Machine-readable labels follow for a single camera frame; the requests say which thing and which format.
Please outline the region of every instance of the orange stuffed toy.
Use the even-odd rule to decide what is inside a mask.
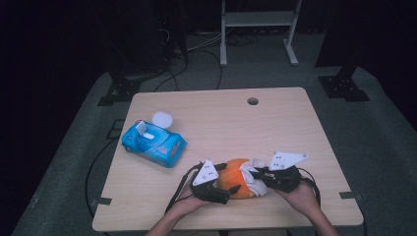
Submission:
[[[236,158],[227,161],[225,169],[218,172],[217,187],[228,190],[236,185],[240,185],[239,191],[230,196],[230,199],[248,199],[254,197],[256,194],[252,192],[243,178],[240,166],[249,161],[246,158]]]

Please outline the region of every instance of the black cable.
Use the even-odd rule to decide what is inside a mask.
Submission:
[[[218,89],[220,87],[221,79],[223,77],[223,68],[221,67],[220,60],[217,58],[217,56],[215,56],[214,53],[205,50],[191,50],[190,52],[204,52],[214,57],[214,59],[218,63],[218,67],[220,68],[220,78],[218,79],[217,86],[215,87],[215,89]]]
[[[169,201],[169,204],[166,207],[165,213],[167,213],[172,208],[172,206],[177,202],[177,198],[180,195],[180,193],[181,193],[181,191],[182,191],[182,189],[185,185],[185,182],[187,181],[188,176],[190,175],[191,171],[193,171],[195,169],[200,169],[200,168],[202,168],[202,166],[203,166],[203,164],[200,163],[200,164],[197,164],[197,165],[191,167],[191,169],[189,169],[187,171],[187,173],[182,177],[181,182],[178,185],[177,191],[175,191],[174,196],[172,196],[171,201]]]
[[[91,207],[89,207],[89,175],[91,174],[92,168],[94,167],[98,158],[115,140],[117,140],[117,139],[111,139],[110,142],[107,145],[105,145],[104,148],[101,149],[101,151],[98,152],[98,154],[95,156],[94,160],[92,161],[91,165],[89,166],[89,172],[87,173],[86,183],[85,183],[85,197],[86,197],[87,208],[89,210],[89,214],[91,215],[91,217],[94,217],[94,213],[92,212]]]
[[[302,171],[306,172],[308,175],[310,175],[310,178],[312,178],[313,182],[316,184],[316,180],[314,179],[313,175],[310,172],[308,172],[307,170],[305,170],[303,168],[297,168],[297,169],[302,170]]]
[[[226,43],[229,46],[244,47],[244,46],[250,45],[258,41],[258,37],[255,34],[253,34],[252,36],[255,38],[254,40],[252,40],[251,38],[247,36],[232,34],[227,37]]]
[[[364,222],[363,222],[363,225],[364,225],[364,236],[368,236],[368,223],[366,221],[364,211],[361,209],[361,207],[359,205],[358,205],[358,207],[359,207],[359,210],[361,210],[362,217],[364,218]]]
[[[163,86],[163,84],[165,84],[166,82],[168,82],[168,81],[170,81],[170,80],[174,80],[175,81],[175,86],[176,86],[176,88],[177,88],[177,90],[179,90],[179,88],[178,88],[178,86],[179,86],[179,84],[178,84],[178,82],[177,82],[177,80],[176,80],[176,77],[177,76],[179,76],[179,75],[181,75],[182,73],[184,73],[186,70],[187,70],[187,68],[188,68],[188,61],[187,60],[185,60],[185,59],[183,59],[183,58],[180,58],[180,57],[178,57],[177,59],[180,59],[180,60],[183,60],[184,62],[185,62],[185,67],[183,68],[183,70],[181,71],[181,72],[179,72],[178,74],[176,74],[176,75],[172,75],[170,72],[170,74],[172,75],[170,78],[168,78],[168,79],[166,79],[166,80],[164,80],[163,82],[161,82],[154,90],[153,90],[153,92],[156,92],[161,86]]]
[[[319,207],[321,207],[322,206],[322,197],[320,195],[320,190],[317,187],[316,183],[309,178],[301,178],[300,180],[306,182],[307,184],[309,184],[313,188],[314,193],[316,194],[317,203],[319,204]]]
[[[184,197],[184,198],[178,199],[178,200],[176,200],[176,201],[175,201],[175,203],[178,203],[178,202],[180,202],[180,201],[183,201],[183,200],[189,199],[189,198],[191,198],[191,197],[193,197],[193,196],[194,196],[194,194],[191,194],[191,195],[189,195],[189,196],[187,196],[187,197]]]

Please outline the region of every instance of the wire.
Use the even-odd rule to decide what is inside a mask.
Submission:
[[[220,69],[220,78],[218,79],[217,86],[215,87],[215,89],[219,89],[220,83],[221,83],[221,79],[223,77],[223,68],[221,67],[220,60],[217,58],[217,56],[214,55],[214,53],[209,52],[209,51],[205,51],[205,50],[193,50],[192,52],[204,52],[204,53],[208,53],[211,56],[213,56],[214,59],[217,61],[218,67]]]
[[[117,122],[121,122],[124,120],[121,119],[116,119],[113,122],[113,125],[111,126],[111,129],[109,130],[109,132],[107,133],[107,140],[110,140],[110,142],[107,143],[107,145],[105,145],[99,152],[98,154],[95,156],[94,160],[92,161],[91,165],[89,166],[89,172],[87,173],[86,176],[86,181],[85,181],[85,185],[84,185],[84,191],[85,191],[85,198],[86,198],[86,204],[87,204],[87,209],[89,210],[89,214],[91,215],[91,217],[94,217],[94,213],[92,212],[92,209],[89,205],[89,176],[91,175],[91,171],[95,166],[95,163],[98,161],[98,159],[100,158],[100,156],[104,153],[104,151],[114,142],[119,140],[120,136],[111,136],[112,131],[121,131],[121,129],[116,128],[116,123]]]
[[[169,41],[169,31],[166,30],[166,29],[159,29],[159,31],[166,32],[166,40],[165,40],[165,42],[161,42],[163,45],[165,45],[165,43],[167,43]]]
[[[202,166],[203,166],[203,164],[202,164],[202,163],[199,163],[199,164],[197,164],[197,165],[195,165],[195,166],[191,167],[191,168],[187,171],[187,173],[186,173],[186,174],[182,177],[181,182],[180,182],[180,184],[178,185],[177,191],[175,191],[174,196],[172,196],[171,200],[169,201],[168,206],[166,207],[165,213],[167,213],[167,212],[168,212],[168,211],[172,208],[172,206],[173,206],[176,202],[181,201],[181,200],[178,200],[178,201],[177,201],[177,198],[178,198],[178,196],[180,195],[181,190],[183,189],[183,187],[184,187],[184,185],[185,185],[185,182],[186,182],[186,181],[187,181],[187,179],[188,179],[188,176],[190,175],[190,173],[191,173],[193,170],[200,169],[200,168],[202,168]]]
[[[190,198],[190,197],[192,197],[192,196],[194,196],[194,194],[191,194],[191,195],[189,195],[189,196],[187,196],[187,197],[184,197],[184,198],[182,198],[182,199],[179,199],[179,200],[175,201],[175,203],[178,203],[178,202],[180,202],[180,201],[186,200],[186,199],[188,199],[188,198]]]
[[[86,183],[85,183],[85,197],[86,197],[86,204],[87,208],[89,210],[89,214],[91,217],[94,217],[94,213],[91,210],[91,207],[89,206],[89,175],[91,174],[92,168],[94,167],[95,163],[97,162],[98,158],[101,156],[101,154],[115,141],[116,139],[111,139],[111,141],[104,146],[104,148],[101,149],[101,151],[98,152],[98,154],[95,156],[94,160],[92,161],[91,165],[89,166],[89,172],[86,176]]]
[[[244,46],[250,45],[254,42],[257,42],[258,41],[257,35],[254,34],[252,36],[254,37],[254,39],[251,39],[247,36],[233,34],[233,35],[231,35],[230,37],[227,38],[227,45],[234,46],[234,47],[244,47]]]
[[[177,81],[177,79],[176,79],[176,77],[177,76],[179,76],[179,75],[181,75],[183,72],[185,72],[186,70],[187,70],[187,68],[188,68],[188,61],[187,60],[185,60],[185,59],[182,59],[182,58],[180,58],[180,57],[178,57],[177,59],[181,59],[181,60],[184,60],[184,62],[185,62],[185,67],[181,70],[181,72],[179,72],[178,74],[176,74],[176,75],[173,75],[170,71],[169,71],[169,74],[171,74],[171,77],[169,77],[168,79],[166,79],[166,80],[164,80],[164,81],[162,81],[154,90],[153,90],[153,92],[156,92],[161,86],[163,86],[163,84],[165,84],[166,82],[168,82],[168,81],[170,81],[170,80],[174,80],[174,82],[175,82],[175,86],[176,86],[176,89],[177,90],[179,90],[179,84],[178,84],[178,81]]]
[[[312,175],[310,172],[308,172],[307,170],[305,170],[305,169],[303,169],[303,168],[297,168],[297,169],[299,169],[299,170],[302,170],[302,171],[306,172],[308,175],[310,175],[310,178],[312,178],[313,182],[314,182],[314,183],[316,183],[316,180],[314,179],[313,175]]]
[[[246,10],[248,9],[248,6],[249,6],[249,3],[250,2],[251,2],[251,0],[248,0],[248,2],[246,3],[246,6],[245,6],[245,9],[243,10],[243,12],[246,12]],[[239,6],[238,6],[238,8],[236,10],[237,12],[240,11],[240,8],[242,7],[242,3],[243,3],[243,0],[240,1]],[[230,28],[225,34],[228,35],[233,29],[234,28]],[[217,35],[214,38],[209,39],[208,41],[203,42],[203,43],[201,43],[201,44],[199,44],[197,46],[194,46],[192,48],[188,48],[187,51],[192,51],[192,50],[200,49],[200,48],[203,48],[203,47],[207,47],[207,46],[209,46],[211,44],[214,44],[215,42],[219,41],[221,39],[221,33],[220,32],[215,32],[215,33]]]
[[[359,207],[359,210],[361,210],[362,217],[364,218],[364,222],[363,222],[363,225],[364,225],[364,236],[368,236],[368,222],[367,222],[367,220],[365,218],[364,211],[361,209],[361,207],[359,206],[359,204],[358,204],[358,207]]]

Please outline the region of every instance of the wipes package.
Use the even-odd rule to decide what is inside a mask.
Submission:
[[[122,146],[154,163],[170,168],[179,159],[187,142],[146,121],[137,121],[122,137]]]

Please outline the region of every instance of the tabletop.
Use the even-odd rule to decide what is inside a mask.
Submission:
[[[210,158],[269,163],[275,151],[307,153],[297,164],[316,179],[322,209],[335,226],[359,225],[362,214],[350,192],[314,107],[303,88],[247,88],[146,92],[134,96],[122,133],[157,111],[172,115],[169,131],[187,142],[180,159],[165,168],[131,152],[115,150],[92,227],[96,231],[149,230],[164,214],[182,176]],[[311,226],[277,193],[205,205],[178,222],[176,230],[290,228]]]

